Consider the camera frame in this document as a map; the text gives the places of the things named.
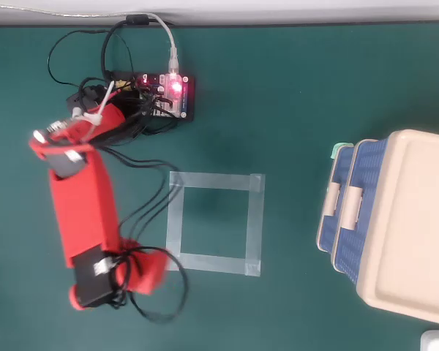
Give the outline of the red gripper with motor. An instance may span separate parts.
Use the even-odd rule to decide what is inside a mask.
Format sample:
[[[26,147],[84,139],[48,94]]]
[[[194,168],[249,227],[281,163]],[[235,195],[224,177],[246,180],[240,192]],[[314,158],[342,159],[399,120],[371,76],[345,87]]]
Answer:
[[[155,249],[148,249],[147,253],[132,251],[128,259],[128,263],[122,261],[118,266],[118,284],[123,285],[130,267],[127,289],[130,292],[151,295],[164,279],[168,265],[167,254]]]

